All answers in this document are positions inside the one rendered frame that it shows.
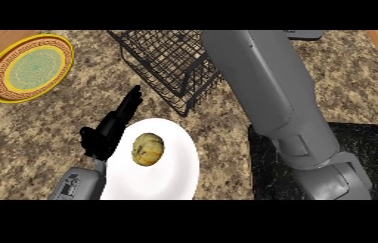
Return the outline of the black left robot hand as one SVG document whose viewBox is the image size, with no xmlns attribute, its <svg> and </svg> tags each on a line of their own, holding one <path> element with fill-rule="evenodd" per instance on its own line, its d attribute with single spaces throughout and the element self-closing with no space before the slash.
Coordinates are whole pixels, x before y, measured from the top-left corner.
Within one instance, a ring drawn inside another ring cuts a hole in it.
<svg viewBox="0 0 378 243">
<path fill-rule="evenodd" d="M 111 111 L 102 119 L 96 128 L 80 129 L 81 147 L 84 155 L 100 161 L 106 161 L 117 149 L 137 107 L 142 103 L 140 86 L 136 85 L 127 93 L 115 111 Z"/>
</svg>

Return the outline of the white round plate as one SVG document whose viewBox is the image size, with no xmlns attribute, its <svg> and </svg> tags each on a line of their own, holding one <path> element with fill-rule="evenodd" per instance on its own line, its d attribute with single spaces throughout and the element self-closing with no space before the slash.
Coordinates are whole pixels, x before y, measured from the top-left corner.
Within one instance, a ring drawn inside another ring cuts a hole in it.
<svg viewBox="0 0 378 243">
<path fill-rule="evenodd" d="M 133 161 L 133 143 L 143 133 L 162 138 L 164 153 L 152 166 Z M 199 180 L 199 158 L 190 135 L 177 123 L 162 118 L 134 122 L 124 131 L 106 162 L 102 200 L 190 200 Z"/>
</svg>

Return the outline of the yellow patterned round plate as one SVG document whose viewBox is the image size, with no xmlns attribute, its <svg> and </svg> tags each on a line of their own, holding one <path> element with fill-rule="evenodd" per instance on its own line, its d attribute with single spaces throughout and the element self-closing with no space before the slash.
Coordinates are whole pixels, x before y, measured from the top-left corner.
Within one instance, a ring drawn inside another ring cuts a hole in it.
<svg viewBox="0 0 378 243">
<path fill-rule="evenodd" d="M 21 103 L 46 94 L 61 83 L 74 64 L 69 41 L 38 34 L 0 52 L 0 103 Z"/>
</svg>

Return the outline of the grey appliance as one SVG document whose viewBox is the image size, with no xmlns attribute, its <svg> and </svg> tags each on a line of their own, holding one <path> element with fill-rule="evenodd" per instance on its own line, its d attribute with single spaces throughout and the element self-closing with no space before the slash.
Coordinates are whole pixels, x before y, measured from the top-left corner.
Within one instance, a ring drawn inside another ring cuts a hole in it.
<svg viewBox="0 0 378 243">
<path fill-rule="evenodd" d="M 316 41 L 322 38 L 322 30 L 285 30 L 291 40 Z"/>
</svg>

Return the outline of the yellow-brown round food item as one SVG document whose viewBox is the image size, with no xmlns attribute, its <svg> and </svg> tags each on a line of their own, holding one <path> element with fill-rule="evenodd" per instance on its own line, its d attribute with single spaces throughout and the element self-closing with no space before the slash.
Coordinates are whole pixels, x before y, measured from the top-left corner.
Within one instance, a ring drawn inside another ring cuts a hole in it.
<svg viewBox="0 0 378 243">
<path fill-rule="evenodd" d="M 133 143 L 133 161 L 142 166 L 151 166 L 158 162 L 162 153 L 162 138 L 154 133 L 143 133 Z"/>
</svg>

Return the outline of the black speckled mat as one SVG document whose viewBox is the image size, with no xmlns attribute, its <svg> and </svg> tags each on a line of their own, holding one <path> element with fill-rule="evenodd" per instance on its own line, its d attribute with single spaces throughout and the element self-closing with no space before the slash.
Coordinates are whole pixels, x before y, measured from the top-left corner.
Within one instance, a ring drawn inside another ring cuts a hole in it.
<svg viewBox="0 0 378 243">
<path fill-rule="evenodd" d="M 362 163 L 372 182 L 371 196 L 378 200 L 378 125 L 331 122 L 341 150 L 351 152 Z M 251 182 L 255 200 L 306 200 L 300 186 L 292 178 L 267 137 L 248 127 Z"/>
</svg>

